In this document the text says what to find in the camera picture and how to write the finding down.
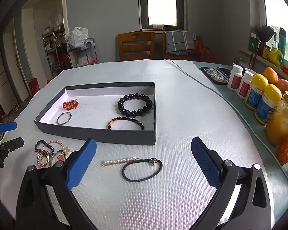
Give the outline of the pearl gold hair clip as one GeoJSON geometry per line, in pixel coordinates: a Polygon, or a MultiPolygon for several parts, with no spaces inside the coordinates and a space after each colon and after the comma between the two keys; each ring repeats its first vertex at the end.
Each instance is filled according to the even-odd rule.
{"type": "Polygon", "coordinates": [[[117,165],[122,163],[130,163],[131,161],[140,160],[139,157],[128,157],[114,160],[104,160],[101,162],[102,167],[117,165]]]}

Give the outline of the dark thin bangle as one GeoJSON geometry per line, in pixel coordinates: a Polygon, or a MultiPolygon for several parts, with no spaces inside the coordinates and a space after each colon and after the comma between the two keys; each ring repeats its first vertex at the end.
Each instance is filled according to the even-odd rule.
{"type": "Polygon", "coordinates": [[[49,161],[49,167],[52,167],[58,161],[66,161],[68,156],[68,151],[65,149],[58,150],[49,161]]]}

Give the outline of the silver bangle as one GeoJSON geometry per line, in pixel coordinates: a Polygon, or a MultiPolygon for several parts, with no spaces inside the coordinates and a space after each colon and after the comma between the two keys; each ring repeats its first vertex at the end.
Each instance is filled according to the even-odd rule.
{"type": "Polygon", "coordinates": [[[59,117],[56,119],[56,124],[57,125],[65,125],[69,123],[72,119],[72,114],[68,111],[63,112],[62,114],[59,115],[59,117]]]}

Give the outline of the dark grey shallow box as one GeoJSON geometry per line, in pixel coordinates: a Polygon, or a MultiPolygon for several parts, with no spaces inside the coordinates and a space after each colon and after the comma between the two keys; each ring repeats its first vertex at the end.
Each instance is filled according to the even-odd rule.
{"type": "Polygon", "coordinates": [[[95,139],[97,142],[154,145],[156,143],[155,84],[152,81],[99,83],[63,87],[38,114],[34,122],[44,133],[77,140],[95,139]],[[143,108],[151,100],[150,110],[135,117],[142,127],[132,121],[114,122],[121,117],[118,102],[130,94],[143,94],[144,99],[129,100],[125,109],[130,112],[143,108]],[[63,112],[70,112],[72,119],[57,125],[56,119],[63,112]]]}

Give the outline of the orange juice jar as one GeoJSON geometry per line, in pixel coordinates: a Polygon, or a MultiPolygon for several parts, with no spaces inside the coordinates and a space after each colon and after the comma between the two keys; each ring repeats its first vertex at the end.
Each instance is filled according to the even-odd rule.
{"type": "Polygon", "coordinates": [[[276,110],[267,122],[265,136],[273,146],[278,146],[288,134],[288,91],[282,96],[276,110]]]}

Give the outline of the white pill bottle red label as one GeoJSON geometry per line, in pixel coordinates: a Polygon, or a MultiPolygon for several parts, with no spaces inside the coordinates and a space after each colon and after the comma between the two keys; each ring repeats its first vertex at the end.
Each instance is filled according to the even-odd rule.
{"type": "Polygon", "coordinates": [[[248,90],[250,88],[251,85],[251,81],[253,78],[253,73],[249,72],[249,71],[245,71],[244,72],[244,76],[241,79],[239,88],[237,89],[237,96],[241,99],[245,99],[245,97],[247,96],[248,90]]]}

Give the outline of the patterned phone case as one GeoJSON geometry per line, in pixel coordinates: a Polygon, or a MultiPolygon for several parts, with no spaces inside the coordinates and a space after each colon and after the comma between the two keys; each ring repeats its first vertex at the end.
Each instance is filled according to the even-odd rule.
{"type": "Polygon", "coordinates": [[[221,72],[217,71],[217,69],[212,67],[201,67],[200,70],[214,84],[217,85],[228,84],[228,78],[224,76],[221,72]]]}

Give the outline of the yellow cap bottle blue label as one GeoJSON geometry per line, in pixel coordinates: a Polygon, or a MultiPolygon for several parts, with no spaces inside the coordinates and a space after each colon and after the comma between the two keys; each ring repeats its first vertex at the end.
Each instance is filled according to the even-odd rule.
{"type": "Polygon", "coordinates": [[[279,88],[273,84],[268,84],[255,110],[255,118],[260,124],[267,124],[281,99],[282,93],[279,88]]]}

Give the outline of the red apple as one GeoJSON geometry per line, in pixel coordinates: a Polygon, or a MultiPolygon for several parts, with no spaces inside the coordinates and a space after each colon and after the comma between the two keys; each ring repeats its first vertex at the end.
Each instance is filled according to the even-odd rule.
{"type": "Polygon", "coordinates": [[[284,94],[286,91],[288,92],[288,81],[287,80],[278,80],[275,86],[284,94]]]}

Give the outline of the white plastic bag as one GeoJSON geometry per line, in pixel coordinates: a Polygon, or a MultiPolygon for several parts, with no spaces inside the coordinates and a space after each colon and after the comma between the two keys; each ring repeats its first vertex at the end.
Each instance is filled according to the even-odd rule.
{"type": "Polygon", "coordinates": [[[82,46],[87,38],[89,38],[88,29],[78,26],[65,35],[65,41],[73,48],[82,46]]]}

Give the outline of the grey plaid cloth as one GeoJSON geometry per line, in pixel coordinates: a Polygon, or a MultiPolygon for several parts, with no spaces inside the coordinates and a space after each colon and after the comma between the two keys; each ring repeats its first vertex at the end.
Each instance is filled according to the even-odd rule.
{"type": "Polygon", "coordinates": [[[165,32],[166,53],[187,56],[195,49],[196,34],[184,30],[165,32]]]}

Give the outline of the green box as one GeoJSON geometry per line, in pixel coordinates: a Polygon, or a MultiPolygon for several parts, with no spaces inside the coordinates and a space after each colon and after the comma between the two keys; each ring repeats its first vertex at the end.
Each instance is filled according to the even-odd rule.
{"type": "Polygon", "coordinates": [[[255,53],[257,51],[258,39],[255,32],[251,32],[248,43],[248,51],[255,53]]]}

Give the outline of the wooden chair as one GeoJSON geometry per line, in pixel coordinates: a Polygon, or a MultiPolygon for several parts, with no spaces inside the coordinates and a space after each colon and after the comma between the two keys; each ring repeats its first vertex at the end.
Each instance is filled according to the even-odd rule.
{"type": "Polygon", "coordinates": [[[134,31],[117,36],[120,61],[154,59],[156,34],[134,31]]]}

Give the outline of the green spray bottle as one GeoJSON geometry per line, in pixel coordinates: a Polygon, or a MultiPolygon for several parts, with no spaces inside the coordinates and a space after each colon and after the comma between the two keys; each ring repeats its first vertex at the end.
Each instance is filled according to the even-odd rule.
{"type": "Polygon", "coordinates": [[[284,65],[285,53],[286,53],[286,30],[282,27],[279,28],[279,40],[278,40],[278,49],[282,53],[282,59],[280,61],[281,67],[284,65]]]}

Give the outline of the dark flower bouquet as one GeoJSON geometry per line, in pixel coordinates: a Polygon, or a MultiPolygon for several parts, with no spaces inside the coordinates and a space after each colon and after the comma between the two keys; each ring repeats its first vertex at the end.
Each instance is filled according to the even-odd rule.
{"type": "Polygon", "coordinates": [[[267,43],[274,35],[274,29],[268,25],[256,27],[257,38],[259,43],[256,50],[252,53],[250,60],[252,61],[251,69],[254,69],[258,53],[263,50],[265,43],[267,43]]]}

